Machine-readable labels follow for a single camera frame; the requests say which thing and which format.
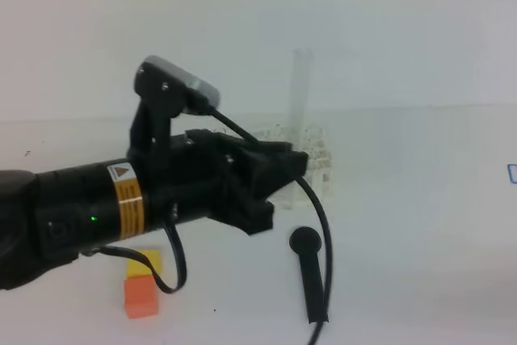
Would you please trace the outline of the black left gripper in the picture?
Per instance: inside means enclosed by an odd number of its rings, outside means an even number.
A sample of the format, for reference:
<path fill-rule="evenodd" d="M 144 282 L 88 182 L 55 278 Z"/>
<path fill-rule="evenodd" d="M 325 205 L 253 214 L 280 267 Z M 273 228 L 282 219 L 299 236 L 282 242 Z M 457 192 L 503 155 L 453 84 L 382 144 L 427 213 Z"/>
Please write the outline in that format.
<path fill-rule="evenodd" d="M 265 200 L 307 170 L 308 154 L 287 142 L 248 141 L 206 129 L 137 138 L 137 173 L 149 228 L 207 217 L 247 235 L 273 227 Z"/>

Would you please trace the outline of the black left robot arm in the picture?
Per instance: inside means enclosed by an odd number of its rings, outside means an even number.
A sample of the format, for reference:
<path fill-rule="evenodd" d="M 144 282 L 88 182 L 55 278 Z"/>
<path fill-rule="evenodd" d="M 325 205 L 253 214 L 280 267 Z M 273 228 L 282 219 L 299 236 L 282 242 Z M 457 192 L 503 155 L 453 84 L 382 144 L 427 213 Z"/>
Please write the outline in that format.
<path fill-rule="evenodd" d="M 34 174 L 1 173 L 1 287 L 25 285 L 79 255 L 136 253 L 116 242 L 164 229 L 186 271 L 176 225 L 207 217 L 246 234 L 272 228 L 271 196 L 304 176 L 308 155 L 286 142 L 206 129 L 170 138 L 155 162 L 126 158 Z"/>

